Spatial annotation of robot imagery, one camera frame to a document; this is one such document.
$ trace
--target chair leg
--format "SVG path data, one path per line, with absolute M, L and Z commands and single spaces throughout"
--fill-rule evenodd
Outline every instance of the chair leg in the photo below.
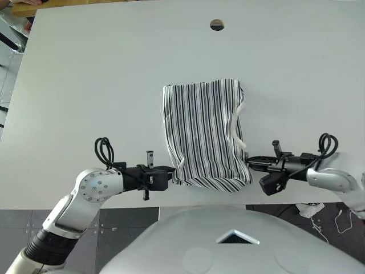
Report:
M 7 107 L 0 106 L 0 110 L 7 112 L 9 109 Z

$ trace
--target black cable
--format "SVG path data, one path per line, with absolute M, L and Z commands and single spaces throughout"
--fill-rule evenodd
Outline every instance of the black cable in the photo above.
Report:
M 331 147 L 331 141 L 334 141 L 334 147 L 332 148 L 332 150 L 328 153 L 330 147 Z M 323 160 L 323 159 L 327 159 L 328 157 L 332 156 L 337 148 L 338 148 L 338 140 L 335 136 L 330 135 L 328 133 L 323 133 L 318 140 L 318 147 L 319 150 L 318 152 L 320 152 L 321 154 L 319 156 L 317 156 L 310 164 L 308 164 L 306 167 L 304 167 L 301 170 L 297 170 L 295 172 L 293 172 L 292 174 L 289 175 L 289 178 L 292 178 L 295 174 L 298 174 L 304 170 L 307 170 L 308 168 L 311 168 L 312 166 L 314 166 L 316 163 L 318 163 L 319 161 Z
M 277 218 L 279 218 L 285 211 L 287 211 L 289 208 L 291 208 L 292 206 L 294 206 L 294 204 L 291 204 L 287 207 L 285 207 L 282 211 L 279 212 L 278 215 L 276 215 Z
M 104 147 L 107 149 L 107 155 L 104 153 Z M 111 168 L 115 168 L 116 170 L 120 171 L 120 173 L 122 173 L 123 175 L 131 177 L 143 185 L 145 184 L 138 177 L 136 177 L 132 174 L 129 174 L 126 170 L 124 170 L 114 164 L 114 149 L 107 137 L 97 138 L 95 140 L 94 151 L 95 151 L 96 157 L 98 157 L 98 159 L 107 166 L 107 168 L 106 168 L 107 170 L 110 170 Z

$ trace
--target black and white striped fabric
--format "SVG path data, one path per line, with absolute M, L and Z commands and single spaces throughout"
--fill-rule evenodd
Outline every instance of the black and white striped fabric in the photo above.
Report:
M 174 183 L 228 192 L 251 183 L 244 152 L 230 133 L 232 116 L 245 99 L 239 81 L 165 86 L 163 97 Z M 236 131 L 242 139 L 239 120 Z

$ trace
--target white cable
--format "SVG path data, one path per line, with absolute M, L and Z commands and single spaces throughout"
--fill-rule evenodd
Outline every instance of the white cable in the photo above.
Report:
M 236 108 L 236 111 L 232 116 L 232 122 L 230 124 L 230 134 L 232 135 L 233 140 L 237 142 L 237 144 L 244 150 L 244 152 L 247 152 L 247 145 L 238 137 L 236 131 L 238 114 L 245 108 L 245 106 L 246 101 L 243 100 L 242 103 Z
M 323 235 L 322 229 L 314 223 L 313 218 L 311 217 L 310 220 L 312 221 L 313 228 L 326 240 L 327 244 L 329 244 L 329 240 Z
M 346 231 L 349 231 L 350 229 L 352 229 L 352 216 L 351 216 L 351 214 L 352 214 L 353 212 L 350 210 L 350 214 L 349 214 L 349 216 L 350 216 L 350 223 L 351 223 L 351 226 L 349 227 L 349 228 L 346 228 L 344 231 L 340 231 L 340 229 L 338 228 L 338 225 L 337 225 L 337 219 L 338 219 L 338 217 L 340 217 L 341 216 L 341 214 L 342 214 L 342 209 L 340 209 L 340 211 L 338 212 L 338 214 L 337 214 L 337 216 L 335 217 L 335 225 L 336 225 L 336 228 L 337 228 L 337 232 L 339 233 L 339 234 L 344 234 Z

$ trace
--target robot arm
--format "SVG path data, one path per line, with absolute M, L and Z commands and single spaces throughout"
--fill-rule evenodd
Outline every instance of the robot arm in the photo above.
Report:
M 334 147 L 330 151 L 331 140 Z M 334 192 L 358 218 L 365 220 L 364 169 L 349 155 L 336 152 L 336 137 L 322 134 L 320 155 L 302 153 L 295 156 L 291 152 L 282 152 L 277 140 L 273 141 L 273 146 L 276 157 L 256 156 L 247 160 L 253 170 L 269 173 L 259 181 L 265 194 L 283 191 L 289 179 L 306 181 L 313 187 Z
M 67 256 L 95 218 L 101 206 L 114 195 L 143 190 L 144 200 L 149 191 L 165 191 L 174 168 L 153 166 L 153 151 L 147 151 L 148 164 L 127 168 L 126 163 L 114 163 L 112 147 L 107 138 L 98 139 L 100 154 L 107 170 L 85 170 L 76 178 L 75 188 L 62 198 L 42 229 L 21 250 L 6 274 L 44 273 L 64 267 Z M 102 151 L 107 146 L 106 157 Z

